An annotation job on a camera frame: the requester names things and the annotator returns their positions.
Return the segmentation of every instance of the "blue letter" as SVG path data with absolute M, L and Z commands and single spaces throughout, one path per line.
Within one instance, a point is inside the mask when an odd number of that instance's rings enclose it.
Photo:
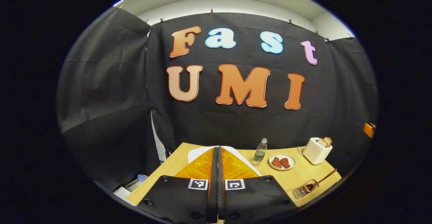
M 234 32 L 229 28 L 216 28 L 209 32 L 210 37 L 206 39 L 206 45 L 210 48 L 221 47 L 231 49 L 236 46 Z
M 284 50 L 282 45 L 282 37 L 274 32 L 262 32 L 260 38 L 264 43 L 261 43 L 261 47 L 265 52 L 273 54 L 280 54 Z

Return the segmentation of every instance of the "water bottle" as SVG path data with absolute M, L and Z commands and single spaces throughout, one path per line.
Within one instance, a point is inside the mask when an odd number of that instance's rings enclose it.
M 266 151 L 267 151 L 267 139 L 263 138 L 261 140 L 261 143 L 257 146 L 255 156 L 253 157 L 252 160 L 252 165 L 254 167 L 258 167 L 261 164 L 261 162 L 264 159 L 264 155 L 266 154 Z

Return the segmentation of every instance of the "white wall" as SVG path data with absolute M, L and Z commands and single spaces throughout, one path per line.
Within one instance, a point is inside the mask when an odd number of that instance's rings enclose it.
M 214 13 L 236 12 L 261 15 L 270 18 L 280 19 L 283 21 L 288 21 L 289 19 L 291 19 L 293 24 L 304 27 L 305 29 L 308 29 L 310 31 L 318 30 L 320 35 L 322 35 L 323 37 L 328 37 L 330 40 L 349 37 L 348 33 L 354 36 L 354 34 L 341 21 L 339 21 L 338 18 L 328 12 L 318 15 L 311 21 L 296 13 L 290 12 L 289 10 L 252 0 L 179 1 L 176 3 L 158 7 L 153 10 L 149 10 L 138 15 L 138 17 L 144 21 L 148 19 L 148 24 L 157 24 L 158 22 L 160 22 L 161 18 L 163 18 L 164 21 L 167 21 L 169 19 L 179 18 L 188 15 L 210 13 L 211 9 L 213 9 Z M 156 132 L 154 132 L 154 135 L 159 159 L 161 161 L 165 161 L 166 156 L 163 144 L 157 137 Z
M 329 12 L 318 15 L 312 20 L 312 24 L 319 35 L 330 40 L 349 38 L 350 35 L 355 37 L 345 24 Z

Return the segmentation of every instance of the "table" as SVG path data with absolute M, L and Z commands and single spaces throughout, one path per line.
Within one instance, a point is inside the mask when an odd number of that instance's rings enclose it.
M 168 157 L 167 160 L 162 163 L 162 165 L 158 167 L 136 190 L 130 193 L 126 197 L 126 199 L 133 204 L 138 205 L 160 176 L 176 175 L 181 169 L 183 169 L 183 167 L 188 164 L 188 152 L 199 147 L 203 146 L 182 143 L 172 153 L 172 155 Z M 250 161 L 255 154 L 255 150 L 236 150 L 247 160 Z M 293 156 L 294 158 L 296 158 L 297 161 L 296 166 L 287 171 L 279 171 L 273 169 L 269 165 L 268 160 L 271 155 L 276 153 L 285 153 Z M 294 204 L 296 204 L 297 207 L 307 204 L 309 201 L 326 191 L 337 181 L 341 180 L 341 176 L 338 172 L 333 173 L 331 176 L 322 181 L 316 190 L 312 191 L 303 198 L 296 199 L 293 194 L 293 189 L 301 186 L 306 181 L 309 181 L 311 179 L 319 181 L 334 170 L 334 168 L 327 161 L 324 161 L 323 163 L 318 165 L 311 164 L 309 160 L 307 160 L 307 158 L 305 158 L 298 152 L 298 149 L 296 147 L 267 150 L 263 162 L 259 167 L 256 167 L 256 169 L 261 173 L 261 176 L 272 175 L 278 181 L 281 187 L 286 191 L 287 195 L 294 202 Z

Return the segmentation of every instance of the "spoon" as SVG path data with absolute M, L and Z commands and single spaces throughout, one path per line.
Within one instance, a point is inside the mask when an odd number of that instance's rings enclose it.
M 331 173 L 329 173 L 327 176 L 325 176 L 323 179 L 321 179 L 320 181 L 318 181 L 318 182 L 316 182 L 316 183 L 314 183 L 314 184 L 308 184 L 308 185 L 306 185 L 306 187 L 307 187 L 307 189 L 309 190 L 309 191 L 312 191 L 314 188 L 315 188 L 315 186 L 317 185 L 317 184 L 319 184 L 320 182 L 322 182 L 324 179 L 326 179 L 326 178 L 328 178 L 330 175 L 332 175 L 334 172 L 336 172 L 337 171 L 337 169 L 334 169 Z

